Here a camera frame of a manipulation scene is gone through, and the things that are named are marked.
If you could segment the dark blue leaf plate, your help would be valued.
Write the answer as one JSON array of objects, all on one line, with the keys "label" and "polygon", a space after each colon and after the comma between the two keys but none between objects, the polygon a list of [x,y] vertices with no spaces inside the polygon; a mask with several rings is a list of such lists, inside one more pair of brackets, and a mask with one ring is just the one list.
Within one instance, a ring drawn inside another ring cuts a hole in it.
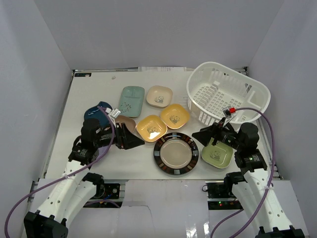
[{"label": "dark blue leaf plate", "polygon": [[88,119],[98,119],[100,126],[105,127],[109,125],[108,119],[105,115],[99,110],[98,107],[110,108],[112,110],[112,106],[107,102],[100,101],[96,106],[93,106],[87,109],[84,113],[84,120]]}]

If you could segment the round black striped plate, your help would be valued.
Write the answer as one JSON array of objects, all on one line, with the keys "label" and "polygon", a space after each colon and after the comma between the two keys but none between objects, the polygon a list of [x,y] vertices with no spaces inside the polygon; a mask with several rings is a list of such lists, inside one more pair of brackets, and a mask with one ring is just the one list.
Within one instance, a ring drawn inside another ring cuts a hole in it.
[{"label": "round black striped plate", "polygon": [[181,176],[197,165],[199,149],[188,135],[172,132],[157,140],[153,156],[156,165],[163,172],[171,176]]}]

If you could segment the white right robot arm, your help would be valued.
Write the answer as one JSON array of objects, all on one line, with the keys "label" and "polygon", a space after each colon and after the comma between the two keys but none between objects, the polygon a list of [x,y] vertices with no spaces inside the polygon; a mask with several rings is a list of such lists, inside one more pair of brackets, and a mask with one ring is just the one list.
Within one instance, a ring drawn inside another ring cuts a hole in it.
[{"label": "white right robot arm", "polygon": [[303,238],[303,231],[287,218],[273,190],[271,170],[258,149],[258,127],[245,122],[235,131],[224,122],[215,122],[192,136],[204,146],[220,142],[236,151],[240,171],[226,175],[223,190],[228,197],[238,199],[248,221],[233,236],[251,225],[258,238]]}]

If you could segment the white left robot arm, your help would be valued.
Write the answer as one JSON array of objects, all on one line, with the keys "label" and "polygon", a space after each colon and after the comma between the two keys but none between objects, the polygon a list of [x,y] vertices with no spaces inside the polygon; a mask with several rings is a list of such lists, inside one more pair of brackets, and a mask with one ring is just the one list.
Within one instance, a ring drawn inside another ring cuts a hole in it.
[{"label": "white left robot arm", "polygon": [[102,158],[100,148],[132,149],[144,145],[144,140],[131,133],[125,124],[113,124],[105,130],[98,119],[83,122],[68,157],[65,170],[53,190],[35,212],[24,218],[26,236],[29,238],[65,238],[69,227],[92,198],[104,194],[103,176],[91,173],[90,169]]}]

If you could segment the white plastic dish bin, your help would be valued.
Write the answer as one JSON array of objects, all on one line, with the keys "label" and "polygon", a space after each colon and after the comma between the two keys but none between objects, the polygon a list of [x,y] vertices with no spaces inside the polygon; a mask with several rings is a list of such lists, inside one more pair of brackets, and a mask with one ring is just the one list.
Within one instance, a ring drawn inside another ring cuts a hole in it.
[{"label": "white plastic dish bin", "polygon": [[190,112],[206,126],[222,119],[227,107],[254,108],[263,113],[271,99],[264,84],[216,62],[204,62],[194,69],[186,91]]}]

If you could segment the brown square panda dish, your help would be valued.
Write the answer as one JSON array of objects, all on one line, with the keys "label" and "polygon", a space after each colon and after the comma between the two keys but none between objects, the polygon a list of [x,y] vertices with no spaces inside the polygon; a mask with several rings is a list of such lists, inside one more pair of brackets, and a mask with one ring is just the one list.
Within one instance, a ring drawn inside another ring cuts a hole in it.
[{"label": "brown square panda dish", "polygon": [[120,125],[122,123],[124,123],[126,125],[126,127],[128,128],[128,130],[133,133],[136,129],[136,122],[132,119],[132,118],[129,118],[129,117],[126,117],[126,116],[122,116],[122,115],[119,115],[116,119],[115,119],[115,122],[116,123],[119,123]]}]

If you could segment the green square panda dish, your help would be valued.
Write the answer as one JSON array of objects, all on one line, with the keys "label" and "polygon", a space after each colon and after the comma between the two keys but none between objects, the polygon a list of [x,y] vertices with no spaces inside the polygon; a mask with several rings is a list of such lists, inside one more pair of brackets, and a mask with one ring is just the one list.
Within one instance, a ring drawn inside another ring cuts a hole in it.
[{"label": "green square panda dish", "polygon": [[212,142],[208,146],[202,149],[202,159],[218,168],[224,169],[229,166],[233,156],[233,149],[222,142],[218,142],[216,145],[212,145]]}]

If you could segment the yellow square dish left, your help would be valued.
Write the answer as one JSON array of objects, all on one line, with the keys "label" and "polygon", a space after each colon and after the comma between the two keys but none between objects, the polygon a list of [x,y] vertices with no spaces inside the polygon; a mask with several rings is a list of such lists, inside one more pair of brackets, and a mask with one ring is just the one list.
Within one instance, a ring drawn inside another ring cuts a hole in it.
[{"label": "yellow square dish left", "polygon": [[139,121],[136,129],[146,142],[155,142],[167,133],[167,125],[156,115],[149,115]]}]

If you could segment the yellow square dish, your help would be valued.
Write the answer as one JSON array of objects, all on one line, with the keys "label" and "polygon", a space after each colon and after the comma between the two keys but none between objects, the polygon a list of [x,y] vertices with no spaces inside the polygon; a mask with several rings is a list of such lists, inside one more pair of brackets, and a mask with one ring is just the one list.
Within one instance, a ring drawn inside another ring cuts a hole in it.
[{"label": "yellow square dish", "polygon": [[136,129],[146,142],[155,142],[167,133],[167,125],[156,115],[149,115],[139,121]]},{"label": "yellow square dish", "polygon": [[170,129],[179,129],[190,119],[189,112],[180,104],[171,104],[160,113],[161,120]]}]

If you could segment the teal rectangular divided plate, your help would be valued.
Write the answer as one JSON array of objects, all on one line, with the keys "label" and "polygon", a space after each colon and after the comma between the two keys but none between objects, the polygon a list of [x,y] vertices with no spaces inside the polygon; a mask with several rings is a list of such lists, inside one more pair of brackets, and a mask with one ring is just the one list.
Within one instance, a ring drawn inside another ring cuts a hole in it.
[{"label": "teal rectangular divided plate", "polygon": [[120,114],[137,118],[142,111],[145,89],[140,86],[126,86],[121,92],[118,109]]}]

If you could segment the yellow square dish right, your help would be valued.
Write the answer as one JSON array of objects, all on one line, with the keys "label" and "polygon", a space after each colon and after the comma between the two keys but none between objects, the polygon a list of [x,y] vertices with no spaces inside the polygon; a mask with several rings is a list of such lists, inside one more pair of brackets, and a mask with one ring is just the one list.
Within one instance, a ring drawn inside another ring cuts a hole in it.
[{"label": "yellow square dish right", "polygon": [[180,104],[171,104],[160,113],[161,120],[170,129],[179,129],[190,119],[189,112]]}]

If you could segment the cream square panda dish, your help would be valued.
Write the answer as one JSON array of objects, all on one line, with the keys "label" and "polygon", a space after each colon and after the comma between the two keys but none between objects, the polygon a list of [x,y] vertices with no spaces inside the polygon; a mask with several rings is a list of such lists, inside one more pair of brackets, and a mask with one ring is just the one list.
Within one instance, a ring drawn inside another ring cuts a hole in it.
[{"label": "cream square panda dish", "polygon": [[152,86],[147,93],[146,100],[151,106],[158,108],[167,107],[172,100],[173,91],[164,86]]}]

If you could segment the papers at table back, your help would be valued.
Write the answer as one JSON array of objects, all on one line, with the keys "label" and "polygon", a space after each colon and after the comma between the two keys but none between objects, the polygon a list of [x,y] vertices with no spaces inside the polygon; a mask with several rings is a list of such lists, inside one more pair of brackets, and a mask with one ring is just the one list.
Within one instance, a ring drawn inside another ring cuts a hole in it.
[{"label": "papers at table back", "polygon": [[181,71],[191,72],[194,68],[179,67],[179,66],[141,66],[138,67],[139,72],[154,71],[154,72],[168,72],[168,71]]}]

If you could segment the black label sticker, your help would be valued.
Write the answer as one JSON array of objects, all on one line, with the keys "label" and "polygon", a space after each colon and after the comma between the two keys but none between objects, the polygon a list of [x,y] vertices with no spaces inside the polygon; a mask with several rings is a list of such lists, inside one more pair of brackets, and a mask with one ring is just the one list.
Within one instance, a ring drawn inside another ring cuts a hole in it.
[{"label": "black label sticker", "polygon": [[91,73],[87,73],[87,72],[85,72],[85,73],[75,73],[74,74],[74,77],[91,77]]}]

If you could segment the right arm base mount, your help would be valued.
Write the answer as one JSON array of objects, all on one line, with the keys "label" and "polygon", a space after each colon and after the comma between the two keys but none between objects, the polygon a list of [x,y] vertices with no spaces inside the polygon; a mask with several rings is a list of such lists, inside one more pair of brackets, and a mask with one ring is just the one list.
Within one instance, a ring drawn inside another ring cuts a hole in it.
[{"label": "right arm base mount", "polygon": [[211,210],[240,210],[242,206],[238,199],[228,192],[223,182],[207,182],[202,186],[207,194],[208,209]]}]

